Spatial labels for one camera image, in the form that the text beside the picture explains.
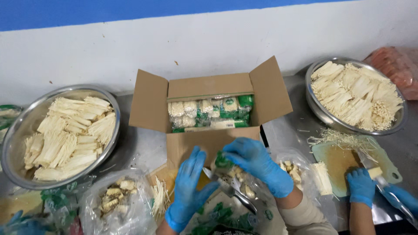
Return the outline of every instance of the blue wall stripe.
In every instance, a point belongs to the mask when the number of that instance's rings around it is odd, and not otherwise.
[[[339,0],[0,0],[0,31],[335,1]]]

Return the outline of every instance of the hand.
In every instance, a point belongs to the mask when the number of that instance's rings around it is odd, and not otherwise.
[[[376,181],[370,178],[366,168],[358,168],[347,174],[350,186],[350,202],[362,202],[372,208]]]
[[[0,234],[17,234],[17,235],[44,235],[47,228],[39,221],[29,217],[22,218],[23,211],[20,210],[7,222],[6,225],[0,226]]]
[[[389,185],[384,190],[393,193],[412,212],[415,218],[418,217],[418,200],[414,196],[395,185]]]
[[[292,192],[292,178],[271,160],[261,142],[240,137],[226,145],[223,152],[226,158],[263,181],[273,196],[283,198]]]
[[[178,170],[174,202],[166,211],[166,221],[176,232],[184,230],[193,214],[219,186],[218,182],[210,182],[201,191],[196,190],[205,159],[206,153],[195,146]]]

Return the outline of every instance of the open cardboard box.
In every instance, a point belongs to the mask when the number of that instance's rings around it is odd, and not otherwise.
[[[254,94],[251,127],[171,133],[167,102],[201,100],[220,95]],[[129,125],[167,134],[167,166],[180,167],[193,147],[207,152],[205,166],[236,137],[260,139],[260,125],[292,112],[289,95],[273,56],[250,73],[171,80],[138,69]]]

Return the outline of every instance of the stainless steel bowl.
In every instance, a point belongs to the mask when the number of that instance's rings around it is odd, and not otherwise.
[[[398,130],[402,129],[404,124],[406,123],[407,116],[408,116],[408,107],[405,102],[405,98],[401,94],[398,88],[396,88],[396,91],[398,92],[398,95],[402,98],[404,101],[402,103],[403,108],[398,110],[395,114],[396,121],[393,122],[393,125],[388,130],[383,131],[367,131],[360,128],[357,128],[352,125],[348,125],[347,123],[341,121],[340,119],[336,118],[334,115],[332,115],[328,110],[321,105],[321,103],[318,101],[316,96],[314,95],[314,92],[312,91],[311,87],[311,75],[313,72],[315,72],[317,69],[319,69],[321,66],[323,66],[326,62],[332,61],[336,64],[348,64],[351,63],[357,68],[365,67],[367,69],[373,70],[383,77],[386,77],[384,74],[382,74],[379,70],[371,67],[370,65],[363,63],[358,60],[345,58],[345,57],[331,57],[331,58],[325,58],[318,60],[317,62],[313,63],[308,71],[306,72],[305,81],[306,81],[306,100],[308,101],[309,107],[311,107],[312,111],[315,113],[315,115],[321,119],[325,124],[331,126],[334,129],[337,129],[341,132],[346,133],[361,133],[365,135],[389,135],[392,133],[397,132]]]
[[[25,170],[23,157],[25,155],[25,139],[36,132],[39,124],[46,117],[49,106],[58,97],[82,100],[87,96],[93,96],[107,100],[112,105],[116,114],[116,125],[112,139],[103,150],[102,154],[89,167],[77,175],[62,181],[41,181],[33,179],[34,170]],[[65,185],[81,176],[87,175],[100,165],[115,148],[119,136],[120,110],[116,99],[100,87],[91,85],[74,85],[54,90],[33,102],[25,109],[10,126],[3,140],[1,166],[8,178],[16,185],[32,190],[42,190]]]

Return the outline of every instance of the white wall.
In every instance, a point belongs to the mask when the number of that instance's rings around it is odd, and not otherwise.
[[[249,72],[272,55],[291,75],[323,56],[417,47],[417,13],[417,0],[360,0],[0,32],[0,103],[80,83],[131,91],[138,68],[167,79]]]

